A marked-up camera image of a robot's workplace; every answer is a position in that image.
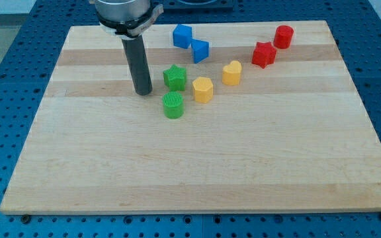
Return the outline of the silver round tool flange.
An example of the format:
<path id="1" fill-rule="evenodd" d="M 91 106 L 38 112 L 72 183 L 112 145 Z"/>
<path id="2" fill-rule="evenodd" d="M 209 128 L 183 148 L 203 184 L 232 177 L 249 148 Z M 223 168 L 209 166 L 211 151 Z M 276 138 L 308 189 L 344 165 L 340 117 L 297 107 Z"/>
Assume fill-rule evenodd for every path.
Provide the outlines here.
<path id="1" fill-rule="evenodd" d="M 95 0 L 96 16 L 107 33 L 122 40 L 141 36 L 163 13 L 151 0 Z"/>

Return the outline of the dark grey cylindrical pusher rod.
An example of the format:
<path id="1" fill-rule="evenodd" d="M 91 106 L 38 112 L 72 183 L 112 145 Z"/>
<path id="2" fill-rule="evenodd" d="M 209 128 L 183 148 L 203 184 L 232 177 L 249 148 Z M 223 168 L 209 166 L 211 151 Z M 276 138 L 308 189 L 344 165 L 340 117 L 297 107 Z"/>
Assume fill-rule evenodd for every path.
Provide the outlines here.
<path id="1" fill-rule="evenodd" d="M 122 40 L 135 92 L 146 96 L 152 92 L 151 76 L 142 36 Z"/>

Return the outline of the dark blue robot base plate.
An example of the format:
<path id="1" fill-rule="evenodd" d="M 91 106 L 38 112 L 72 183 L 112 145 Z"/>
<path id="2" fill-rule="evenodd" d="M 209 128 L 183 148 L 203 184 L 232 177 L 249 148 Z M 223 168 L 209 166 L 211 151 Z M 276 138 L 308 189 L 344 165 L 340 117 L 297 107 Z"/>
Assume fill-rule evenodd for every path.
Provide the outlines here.
<path id="1" fill-rule="evenodd" d="M 232 9 L 235 0 L 159 0 L 165 9 Z"/>

